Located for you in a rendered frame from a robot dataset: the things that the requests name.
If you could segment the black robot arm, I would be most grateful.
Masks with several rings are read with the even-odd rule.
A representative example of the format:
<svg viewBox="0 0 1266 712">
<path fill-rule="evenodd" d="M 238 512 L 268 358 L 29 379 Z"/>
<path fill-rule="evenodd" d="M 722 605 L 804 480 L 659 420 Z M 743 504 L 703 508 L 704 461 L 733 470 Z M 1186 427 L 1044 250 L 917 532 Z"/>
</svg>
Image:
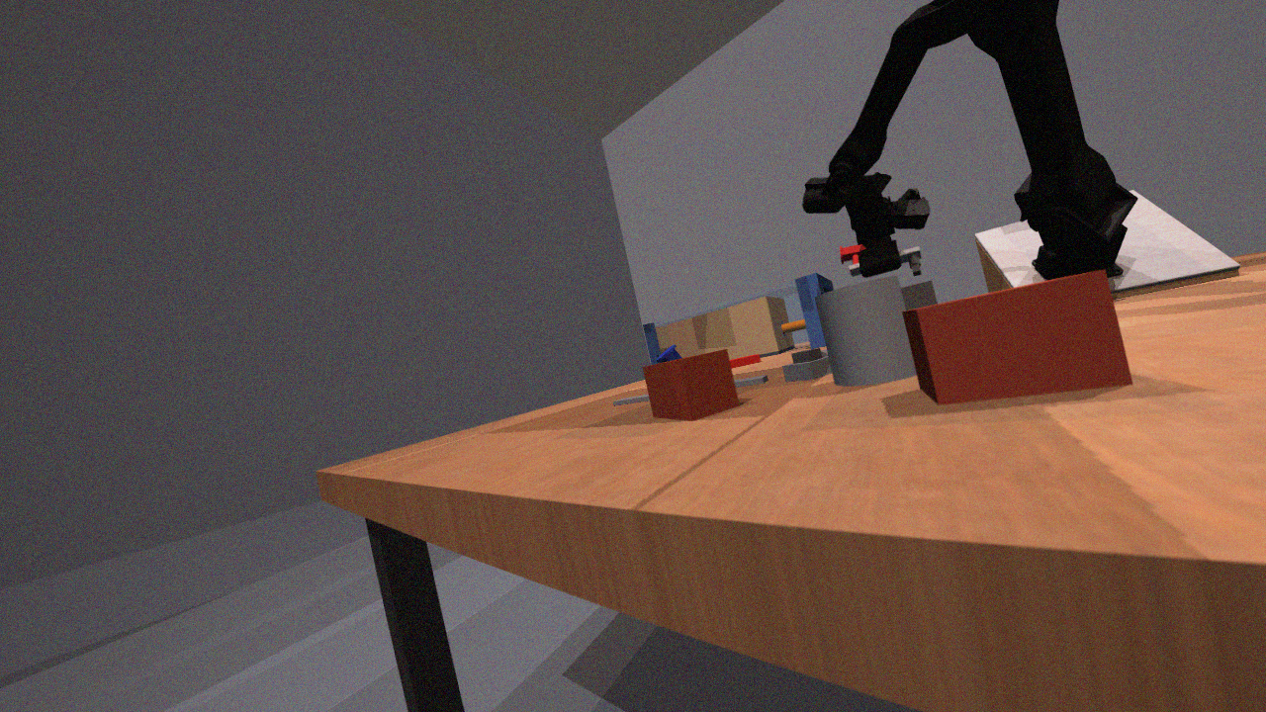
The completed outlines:
<svg viewBox="0 0 1266 712">
<path fill-rule="evenodd" d="M 933 0 L 917 8 L 894 32 L 858 124 L 829 162 L 829 179 L 805 184 L 804 212 L 836 215 L 846 207 L 851 220 L 866 220 L 882 208 L 882 188 L 893 176 L 863 175 L 882 155 L 894 111 L 928 48 L 968 35 L 998 60 L 1031 158 L 1032 174 L 1014 196 L 1019 222 L 1028 220 L 1043 243 L 1033 267 L 1048 280 L 1125 272 L 1114 261 L 1128 231 L 1123 222 L 1138 199 L 1085 141 L 1057 9 L 1058 0 Z"/>
</svg>

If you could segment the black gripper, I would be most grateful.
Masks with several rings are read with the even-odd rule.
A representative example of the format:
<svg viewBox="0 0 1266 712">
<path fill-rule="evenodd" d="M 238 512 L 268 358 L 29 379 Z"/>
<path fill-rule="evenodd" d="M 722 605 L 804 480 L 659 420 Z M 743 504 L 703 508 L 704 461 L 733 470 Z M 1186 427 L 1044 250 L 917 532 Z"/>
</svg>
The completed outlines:
<svg viewBox="0 0 1266 712">
<path fill-rule="evenodd" d="M 898 251 L 896 239 L 886 234 L 886 209 L 887 198 L 882 196 L 882 208 L 866 220 L 851 220 L 852 231 L 858 234 L 858 245 L 866 247 L 860 250 L 860 274 L 871 277 L 882 272 L 891 272 L 900 269 L 901 260 Z"/>
</svg>

